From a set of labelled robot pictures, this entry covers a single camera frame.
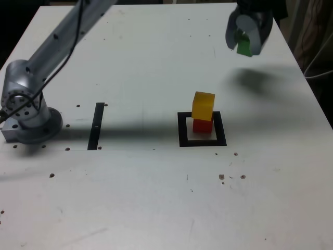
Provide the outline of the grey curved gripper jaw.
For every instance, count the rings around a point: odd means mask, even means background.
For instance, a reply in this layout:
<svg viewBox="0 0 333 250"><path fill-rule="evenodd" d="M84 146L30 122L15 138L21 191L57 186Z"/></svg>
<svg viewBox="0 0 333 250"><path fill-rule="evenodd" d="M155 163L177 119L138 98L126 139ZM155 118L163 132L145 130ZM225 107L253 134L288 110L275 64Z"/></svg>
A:
<svg viewBox="0 0 333 250"><path fill-rule="evenodd" d="M240 15L236 23L241 30L238 38L237 53L241 55L259 55L272 29L272 12Z"/></svg>
<svg viewBox="0 0 333 250"><path fill-rule="evenodd" d="M236 7L236 9L230 14L228 19L225 39L229 49L235 49L236 45L238 44L238 38L240 36L241 30L238 28L236 20L239 14L239 7Z"/></svg>

